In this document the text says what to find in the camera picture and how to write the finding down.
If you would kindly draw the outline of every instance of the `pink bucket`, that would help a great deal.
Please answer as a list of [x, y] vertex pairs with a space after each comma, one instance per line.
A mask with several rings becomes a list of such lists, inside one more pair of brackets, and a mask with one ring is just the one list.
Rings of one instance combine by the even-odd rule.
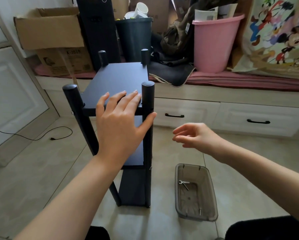
[[240, 21], [245, 15], [211, 21], [193, 21], [194, 66], [200, 72], [224, 71]]

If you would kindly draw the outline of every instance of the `hand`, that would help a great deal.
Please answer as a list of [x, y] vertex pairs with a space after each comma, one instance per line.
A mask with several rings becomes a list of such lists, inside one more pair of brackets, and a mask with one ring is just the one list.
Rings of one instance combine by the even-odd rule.
[[221, 161], [219, 152], [227, 142], [204, 123], [184, 124], [173, 131], [173, 141], [183, 143], [185, 148], [195, 148]]
[[104, 103], [108, 98], [109, 93], [106, 93], [99, 99], [96, 106], [99, 141], [97, 157], [105, 160], [110, 167], [121, 169], [153, 125], [157, 113], [148, 115], [143, 124], [136, 128], [134, 116], [141, 94], [138, 94], [137, 91], [127, 96], [125, 91], [117, 93], [109, 99], [106, 110], [104, 110]]

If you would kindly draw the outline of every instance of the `black cable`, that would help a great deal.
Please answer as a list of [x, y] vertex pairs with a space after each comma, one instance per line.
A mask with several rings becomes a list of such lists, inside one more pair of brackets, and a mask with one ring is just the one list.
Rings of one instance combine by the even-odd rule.
[[[59, 126], [59, 127], [54, 128], [54, 129], [62, 128], [62, 127], [65, 127], [65, 128], [67, 128], [67, 129], [70, 129], [70, 131], [73, 133], [72, 129], [71, 129], [71, 128], [68, 128], [68, 127], [66, 127], [66, 126]], [[17, 135], [17, 136], [24, 137], [24, 138], [27, 139], [27, 140], [38, 141], [38, 140], [42, 139], [48, 132], [50, 132], [50, 131], [52, 131], [52, 130], [54, 130], [54, 129], [50, 129], [50, 130], [47, 131], [45, 134], [43, 134], [39, 139], [36, 139], [36, 140], [33, 140], [33, 139], [30, 139], [30, 138], [24, 137], [24, 136], [19, 135], [19, 134], [14, 134], [14, 133], [6, 133], [6, 132], [2, 132], [2, 131], [0, 131], [0, 133], [9, 134], [9, 135]], [[59, 139], [55, 139], [55, 138], [52, 137], [50, 140], [55, 141], [55, 140], [64, 139], [64, 138], [66, 138], [66, 137], [71, 136], [72, 133], [70, 133], [70, 135], [68, 135], [68, 136], [65, 136], [65, 137], [62, 137], [62, 138], [59, 138]]]

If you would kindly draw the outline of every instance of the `door frame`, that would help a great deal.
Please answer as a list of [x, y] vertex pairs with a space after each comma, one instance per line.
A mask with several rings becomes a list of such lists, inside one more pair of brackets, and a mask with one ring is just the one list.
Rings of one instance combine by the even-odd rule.
[[[45, 90], [42, 89], [42, 87], [40, 86], [39, 82], [35, 77], [34, 72], [32, 71], [31, 67], [27, 63], [26, 59], [22, 56], [18, 46], [16, 45], [14, 39], [12, 38], [10, 32], [8, 31], [6, 25], [4, 24], [1, 16], [0, 16], [0, 28], [2, 29], [4, 35], [8, 40], [8, 42], [0, 44], [0, 48], [4, 48], [6, 46], [11, 46], [13, 48], [17, 57], [22, 63], [23, 67], [27, 71], [28, 75], [30, 76], [31, 80], [35, 84], [36, 88], [38, 89], [39, 93], [41, 94], [41, 96], [43, 97], [44, 101], [48, 106], [48, 109], [45, 112], [43, 112], [40, 116], [38, 116], [31, 123], [26, 125], [18, 132], [18, 134], [22, 136], [35, 139], [48, 126], [50, 126], [59, 118], [59, 114], [56, 108], [54, 107], [53, 103], [49, 99]], [[17, 135], [10, 137], [7, 141], [5, 141], [3, 144], [0, 145], [0, 166], [5, 167], [18, 153], [20, 153], [23, 149], [25, 149], [31, 142], [32, 142], [31, 140], [27, 140]]]

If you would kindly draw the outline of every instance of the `tiled floor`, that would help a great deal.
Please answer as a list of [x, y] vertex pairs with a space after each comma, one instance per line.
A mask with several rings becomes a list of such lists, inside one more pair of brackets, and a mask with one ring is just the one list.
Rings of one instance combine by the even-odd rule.
[[[50, 128], [68, 126], [74, 134], [55, 130], [33, 142], [7, 167], [0, 168], [0, 236], [14, 237], [87, 164], [91, 152], [74, 119], [61, 118]], [[184, 149], [171, 140], [172, 129], [155, 127], [151, 208], [116, 207], [108, 191], [92, 225], [104, 226], [111, 239], [206, 239], [224, 237], [241, 220], [285, 215], [286, 212], [235, 170], [208, 155]], [[227, 140], [299, 172], [299, 141], [222, 135]], [[214, 184], [219, 218], [194, 222], [178, 218], [174, 174], [178, 163], [205, 165]], [[119, 187], [122, 171], [115, 179]]]

